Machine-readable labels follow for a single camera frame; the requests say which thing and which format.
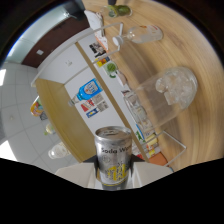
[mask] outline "wooden table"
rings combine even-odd
[[[105,0],[83,0],[86,10],[99,11]],[[120,52],[111,56],[125,74],[129,85],[135,89],[156,73],[175,66],[185,66],[193,71],[198,80],[195,100],[187,110],[166,123],[168,133],[187,146],[186,152],[175,160],[174,171],[189,165],[211,161],[224,156],[224,74],[223,67],[212,46],[202,33],[187,19],[172,9],[153,1],[132,0],[131,17],[113,18],[124,23],[124,33],[135,25],[154,24],[161,28],[161,41],[134,44],[126,43]],[[109,46],[117,29],[106,30]],[[75,108],[69,108],[69,96],[62,84],[37,79],[36,87],[46,114],[66,147],[78,161],[95,155],[93,135]],[[163,154],[171,160],[180,148],[165,136],[160,137]]]

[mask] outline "soda can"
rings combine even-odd
[[[126,188],[132,154],[131,130],[109,126],[95,132],[95,145],[103,190]]]

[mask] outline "ceiling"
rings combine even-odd
[[[76,32],[89,26],[83,22],[83,11],[82,2],[73,0],[43,15],[20,36],[12,46],[5,60],[6,63],[1,67],[1,69],[6,69],[6,73],[3,84],[0,85],[0,132],[4,130],[0,145],[8,141],[19,162],[35,165],[51,173],[55,173],[61,167],[77,163],[77,161],[71,155],[58,160],[49,158],[48,151],[61,140],[57,134],[45,136],[43,133],[49,120],[42,121],[30,113],[30,107],[38,95],[36,88],[30,86],[30,82],[37,75],[37,68],[24,65],[23,61],[33,49],[35,50],[35,46],[38,46],[41,40],[45,40],[43,49],[47,49],[50,42],[44,37],[55,28],[59,27],[56,30],[61,30],[61,32],[57,31],[54,37],[54,39],[59,39],[58,35],[64,31],[60,27],[63,27],[65,23],[68,27],[69,24],[73,24],[72,28],[74,28],[74,23],[77,23],[75,27],[79,27],[79,30],[77,29]],[[67,33],[61,40],[66,41],[72,35],[74,35],[72,32]]]
[[[69,17],[73,17],[76,21],[78,21],[79,16],[83,13],[83,11],[84,6],[82,4],[82,1],[80,0],[70,1],[66,4],[59,5],[58,7],[52,9],[51,11],[40,17],[20,36],[20,38],[12,46],[5,61],[21,64],[28,53],[31,51],[31,49],[51,29],[59,24],[63,24],[63,22],[66,21]]]

